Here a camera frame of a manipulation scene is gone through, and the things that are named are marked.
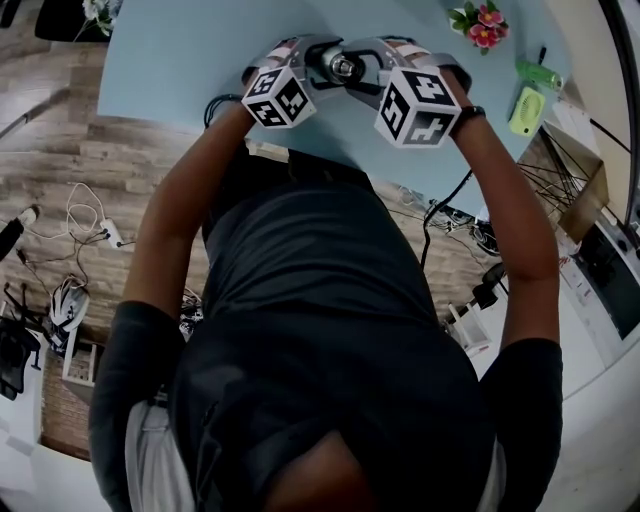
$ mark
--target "table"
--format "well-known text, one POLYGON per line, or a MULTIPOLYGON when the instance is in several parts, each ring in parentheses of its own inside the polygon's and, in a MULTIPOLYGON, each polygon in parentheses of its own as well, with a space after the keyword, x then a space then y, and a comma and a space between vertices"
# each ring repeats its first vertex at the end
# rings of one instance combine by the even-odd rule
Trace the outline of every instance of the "table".
MULTIPOLYGON (((202 126, 207 102, 239 92, 239 75, 257 55, 295 34, 334 33, 346 41, 385 34, 413 37, 434 52, 454 55, 473 77, 470 97, 514 158, 530 139, 507 125, 522 82, 519 57, 537 60, 565 79, 566 45, 543 0, 498 2, 512 35, 489 55, 449 28, 451 0, 128 0, 112 36, 98 103, 101 115, 202 126)), ((547 96, 546 109, 555 94, 547 96)), ((375 112, 341 92, 293 130, 255 128, 250 137, 358 167, 404 185, 426 198, 443 199, 468 170, 451 141, 438 150, 398 150, 373 128, 375 112)), ((476 214, 483 205, 475 179, 452 201, 476 214)))

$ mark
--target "power strip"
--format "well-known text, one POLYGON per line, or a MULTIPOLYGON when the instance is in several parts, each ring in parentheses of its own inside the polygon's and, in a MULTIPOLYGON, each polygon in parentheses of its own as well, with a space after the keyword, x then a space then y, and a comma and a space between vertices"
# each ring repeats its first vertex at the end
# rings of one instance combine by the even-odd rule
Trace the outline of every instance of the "power strip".
POLYGON ((119 249, 123 245, 122 237, 116 228, 115 222, 111 219, 100 221, 100 227, 106 231, 107 241, 114 249, 119 249))

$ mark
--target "black wristband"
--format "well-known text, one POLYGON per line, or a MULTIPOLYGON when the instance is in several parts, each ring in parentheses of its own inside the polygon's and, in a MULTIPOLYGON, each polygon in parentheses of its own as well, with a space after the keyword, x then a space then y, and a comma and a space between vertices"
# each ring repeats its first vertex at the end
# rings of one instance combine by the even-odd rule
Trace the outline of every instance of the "black wristband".
POLYGON ((451 130, 451 132, 449 133, 449 135, 451 135, 451 137, 455 137, 456 135, 458 135, 458 132, 460 131, 460 128, 462 128, 462 126, 469 120, 469 119, 473 119, 474 117, 478 117, 478 116, 482 116, 482 117, 487 117, 484 109, 482 107, 464 107, 462 109, 462 112, 460 112, 460 116, 458 117, 458 120, 456 121, 456 125, 453 127, 453 129, 451 130))

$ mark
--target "floor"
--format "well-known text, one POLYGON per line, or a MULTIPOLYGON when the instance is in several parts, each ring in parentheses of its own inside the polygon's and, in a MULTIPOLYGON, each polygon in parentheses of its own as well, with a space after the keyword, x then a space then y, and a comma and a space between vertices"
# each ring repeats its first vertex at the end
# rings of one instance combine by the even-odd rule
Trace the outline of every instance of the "floor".
MULTIPOLYGON (((37 118, 0 140, 0 219, 6 222, 37 203, 42 214, 33 229, 49 237, 63 233, 72 185, 83 182, 95 191, 123 238, 135 240, 154 187, 198 133, 97 116, 106 45, 36 39, 33 27, 40 4, 41 0, 23 0, 13 26, 0 33, 0 130, 44 102, 37 118)), ((527 158, 537 161, 541 156, 534 152, 527 158)), ((424 209, 395 185, 376 184, 376 189, 419 255, 424 209)), ((74 202, 97 206, 81 188, 74 202)), ((74 215, 83 226, 93 221, 93 214, 83 208, 75 209, 74 215)), ((76 228, 73 231, 83 238, 76 228)), ((498 260, 483 253, 464 230, 449 235, 433 230, 431 237, 426 274, 438 314, 444 318, 449 303, 460 306, 471 300, 473 286, 498 260)), ((77 262, 68 257, 74 253, 69 236, 48 240, 25 234, 18 247, 36 262, 37 276, 12 252, 0 264, 0 283, 8 282, 14 290, 27 283, 32 308, 44 308, 48 292, 68 273, 79 275, 77 262), (37 263, 51 259, 59 261, 37 263)), ((112 249, 102 241, 82 248, 79 260, 91 294, 83 339, 106 340, 133 247, 112 249)), ((206 255, 197 240, 187 284, 201 290, 206 274, 206 255)), ((43 438, 62 451, 86 456, 87 407, 61 384, 61 362, 55 356, 47 358, 45 373, 43 438)))

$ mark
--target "short sleeve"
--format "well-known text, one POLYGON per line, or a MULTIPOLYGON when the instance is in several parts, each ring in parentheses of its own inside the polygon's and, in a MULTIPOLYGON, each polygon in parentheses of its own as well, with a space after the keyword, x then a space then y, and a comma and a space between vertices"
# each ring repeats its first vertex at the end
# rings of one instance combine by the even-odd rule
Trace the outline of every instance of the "short sleeve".
POLYGON ((562 351, 544 339, 505 348, 482 378, 507 465, 500 512, 540 505, 560 454, 562 351))
POLYGON ((131 408, 169 381, 183 346, 178 323, 163 311, 134 301, 118 306, 89 413, 93 470, 114 511, 131 510, 124 452, 131 408))

